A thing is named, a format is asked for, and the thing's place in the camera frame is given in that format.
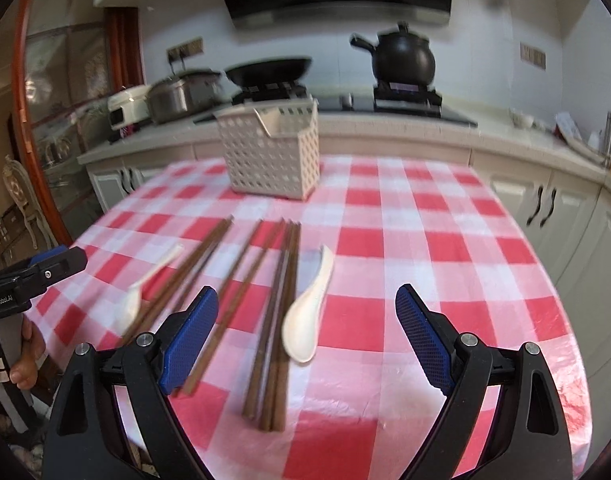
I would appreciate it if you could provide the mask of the person's left hand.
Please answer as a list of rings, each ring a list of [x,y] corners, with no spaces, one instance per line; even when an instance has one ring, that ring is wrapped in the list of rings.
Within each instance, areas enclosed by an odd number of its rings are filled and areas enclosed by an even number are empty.
[[[45,341],[38,326],[25,315],[21,327],[21,355],[10,367],[10,381],[20,390],[30,390],[38,380],[38,361],[45,352]]]

